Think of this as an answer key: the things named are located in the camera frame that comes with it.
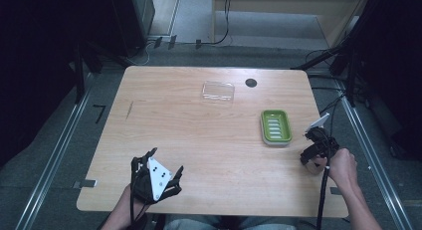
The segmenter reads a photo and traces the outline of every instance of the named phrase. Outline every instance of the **person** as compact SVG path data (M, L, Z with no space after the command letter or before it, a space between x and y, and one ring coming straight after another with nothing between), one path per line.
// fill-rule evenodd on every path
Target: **person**
M325 158L316 157L313 162L324 166ZM347 148L340 149L330 161L329 177L337 185L344 198L349 212L351 229L381 229L366 204L363 193L357 182L357 163L354 155ZM130 226L129 201L130 187L124 189L117 205L103 225L104 230L126 229ZM134 212L140 215L148 209L140 201L135 199ZM168 215L164 229L217 229L223 217L200 216L200 215ZM260 218L244 217L237 221L237 229L264 230L264 229L296 229L288 218Z

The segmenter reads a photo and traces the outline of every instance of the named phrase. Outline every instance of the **wooden table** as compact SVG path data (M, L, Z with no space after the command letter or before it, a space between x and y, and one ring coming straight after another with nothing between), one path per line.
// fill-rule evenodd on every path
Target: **wooden table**
M230 11L316 15L329 47L337 45L354 16L367 0L231 0ZM212 1L211 41L215 41L216 11L224 11L226 0Z
M254 88L245 85L255 79ZM232 102L202 98L206 81L235 86ZM260 114L287 112L288 147L264 144ZM232 68L129 67L116 94L78 208L111 211L130 181L130 162L153 147L175 172L184 165L179 195L149 208L156 213L317 216L321 175L310 174L300 154L318 111L302 71ZM339 195L329 193L324 216L345 217Z

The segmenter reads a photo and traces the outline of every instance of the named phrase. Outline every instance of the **person's hand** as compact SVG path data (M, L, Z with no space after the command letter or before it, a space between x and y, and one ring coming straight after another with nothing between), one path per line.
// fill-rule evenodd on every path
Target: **person's hand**
M316 157L314 163L326 165L326 158ZM354 155L347 148L340 149L331 158L329 177L340 189L347 189L357 185L356 161Z

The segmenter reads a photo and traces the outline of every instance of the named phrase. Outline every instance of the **green soap dish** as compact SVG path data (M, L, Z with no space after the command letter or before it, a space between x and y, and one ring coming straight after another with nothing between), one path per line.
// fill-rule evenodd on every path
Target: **green soap dish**
M282 110L265 110L261 113L263 140L266 144L287 146L292 140L289 119Z

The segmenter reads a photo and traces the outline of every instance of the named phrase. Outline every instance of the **person's arm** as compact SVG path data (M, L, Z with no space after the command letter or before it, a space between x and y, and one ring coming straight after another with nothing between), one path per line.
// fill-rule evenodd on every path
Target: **person's arm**
M326 160L314 159L315 163L325 164ZM366 204L357 183L356 161L348 149L340 149L330 161L329 177L334 180L341 192L350 215L352 229L381 229Z
M140 211L138 219L145 213L149 205L143 207L143 203L139 200L134 199L133 203L133 212L137 215ZM116 230L116 229L126 229L130 226L130 186L128 185L118 200L117 205L114 207L114 210L109 215L105 224L103 225L103 230Z

